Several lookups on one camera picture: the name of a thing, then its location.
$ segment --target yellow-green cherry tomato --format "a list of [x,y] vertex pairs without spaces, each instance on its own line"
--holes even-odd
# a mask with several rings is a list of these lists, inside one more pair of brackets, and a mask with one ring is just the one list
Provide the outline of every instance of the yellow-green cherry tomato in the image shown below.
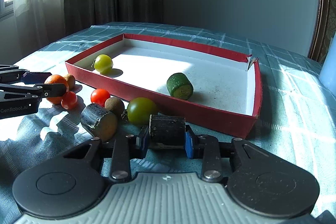
[[157,115],[158,108],[150,99],[138,97],[130,101],[127,106],[128,121],[136,126],[148,125],[151,114]]
[[106,54],[101,54],[95,59],[93,67],[101,74],[108,73],[113,67],[113,62],[111,57]]

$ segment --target plaid tablecloth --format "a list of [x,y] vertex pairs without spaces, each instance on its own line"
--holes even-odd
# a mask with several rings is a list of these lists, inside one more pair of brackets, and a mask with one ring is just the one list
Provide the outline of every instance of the plaid tablecloth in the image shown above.
[[[64,61],[83,50],[123,32],[171,37],[253,54],[259,58],[263,103],[259,120],[248,136],[252,143],[311,172],[320,183],[320,197],[313,210],[317,216],[329,210],[336,216],[336,98],[319,81],[321,66],[302,55],[238,37],[199,28],[148,23],[110,23],[54,42],[20,60],[30,71],[67,73]],[[77,83],[80,104],[64,111],[43,99],[39,112],[0,120],[0,223],[19,216],[11,195],[15,177],[23,170],[83,142],[90,135],[81,127],[81,110],[90,104],[93,88]],[[120,125],[126,133],[139,129]],[[196,134],[231,141],[231,136],[191,125]],[[103,167],[106,174],[108,161]],[[201,171],[200,160],[186,160],[181,152],[147,153],[131,161],[136,171]]]

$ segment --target red cardboard box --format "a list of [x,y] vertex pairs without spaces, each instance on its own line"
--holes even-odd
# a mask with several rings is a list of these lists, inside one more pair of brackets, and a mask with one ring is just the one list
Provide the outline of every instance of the red cardboard box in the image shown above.
[[[100,54],[113,59],[109,75],[91,67]],[[66,66],[79,82],[127,101],[149,98],[164,114],[184,116],[187,122],[245,138],[262,102],[258,60],[250,59],[200,43],[124,33],[79,53]],[[176,72],[183,72],[194,86],[187,101],[169,96],[166,81]]]

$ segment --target cut wood cylinder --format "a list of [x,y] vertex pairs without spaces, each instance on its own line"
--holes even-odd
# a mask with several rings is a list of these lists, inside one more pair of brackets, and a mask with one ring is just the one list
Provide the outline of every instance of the cut wood cylinder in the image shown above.
[[149,120],[151,143],[163,146],[183,146],[185,117],[151,115]]
[[80,121],[87,132],[94,137],[99,137],[103,142],[111,139],[117,131],[116,115],[95,103],[85,107]]

